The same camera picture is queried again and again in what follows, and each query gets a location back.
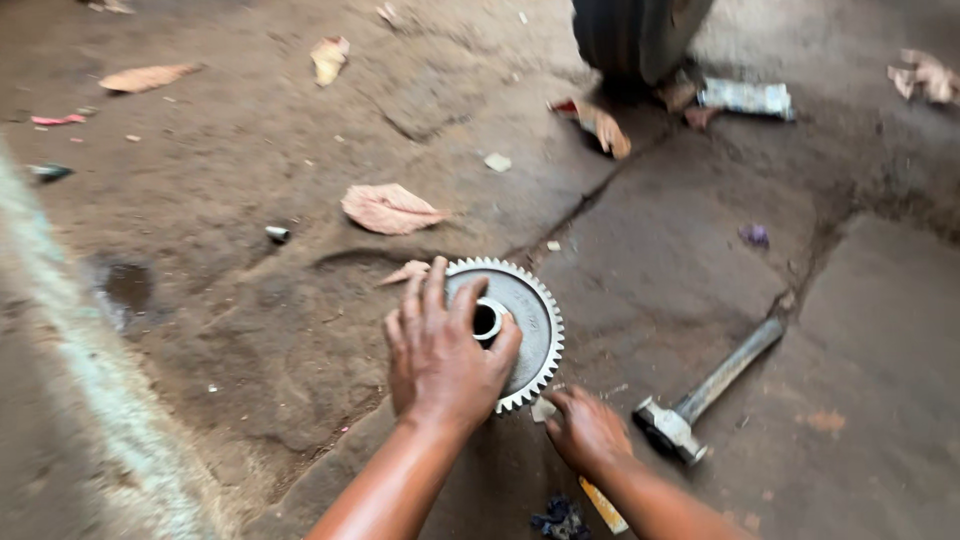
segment wet patch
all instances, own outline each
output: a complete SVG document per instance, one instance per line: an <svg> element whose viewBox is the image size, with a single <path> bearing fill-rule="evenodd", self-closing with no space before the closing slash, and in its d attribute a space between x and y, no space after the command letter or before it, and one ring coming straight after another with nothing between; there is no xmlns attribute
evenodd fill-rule
<svg viewBox="0 0 960 540"><path fill-rule="evenodd" d="M154 293L149 267L103 257L93 258L89 265L94 295L117 331L147 315Z"/></svg>

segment left hand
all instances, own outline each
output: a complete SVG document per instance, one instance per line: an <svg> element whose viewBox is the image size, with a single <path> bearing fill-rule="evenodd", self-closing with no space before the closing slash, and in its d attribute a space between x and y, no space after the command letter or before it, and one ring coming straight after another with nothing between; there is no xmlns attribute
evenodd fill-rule
<svg viewBox="0 0 960 540"><path fill-rule="evenodd" d="M485 351L473 339L473 313L486 278L464 284L447 311L446 259L437 257L426 277L407 283L400 309L384 320L390 344L390 387L400 420L473 432L493 411L520 347L522 334L512 315Z"/></svg>

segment tire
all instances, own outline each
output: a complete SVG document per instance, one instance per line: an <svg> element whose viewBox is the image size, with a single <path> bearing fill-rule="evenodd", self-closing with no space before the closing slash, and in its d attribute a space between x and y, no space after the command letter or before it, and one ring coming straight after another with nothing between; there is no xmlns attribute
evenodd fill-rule
<svg viewBox="0 0 960 540"><path fill-rule="evenodd" d="M713 0L573 0L573 35L580 57L604 75L639 77L653 86L684 59L712 4Z"/></svg>

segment metal gear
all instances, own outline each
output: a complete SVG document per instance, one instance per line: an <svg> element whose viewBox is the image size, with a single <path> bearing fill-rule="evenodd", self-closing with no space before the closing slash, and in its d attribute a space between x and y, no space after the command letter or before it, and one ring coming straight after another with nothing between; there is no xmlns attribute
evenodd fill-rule
<svg viewBox="0 0 960 540"><path fill-rule="evenodd" d="M533 402L560 367L564 348L563 317L550 291L530 272L496 258L468 258L446 267L446 298L451 302L461 285L479 276L490 280L477 303L474 337L489 346L499 331L500 317L510 311L523 331L514 371L507 378L494 412L509 413Z"/></svg>

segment purple debris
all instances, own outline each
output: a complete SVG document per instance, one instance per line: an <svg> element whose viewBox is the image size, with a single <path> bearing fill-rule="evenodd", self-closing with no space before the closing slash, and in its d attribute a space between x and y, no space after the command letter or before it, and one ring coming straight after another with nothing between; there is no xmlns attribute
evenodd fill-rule
<svg viewBox="0 0 960 540"><path fill-rule="evenodd" d="M739 234L740 238L748 244L761 248L770 247L770 238L767 236L767 230L764 229L762 225L757 225L756 223L744 225L740 228Z"/></svg>

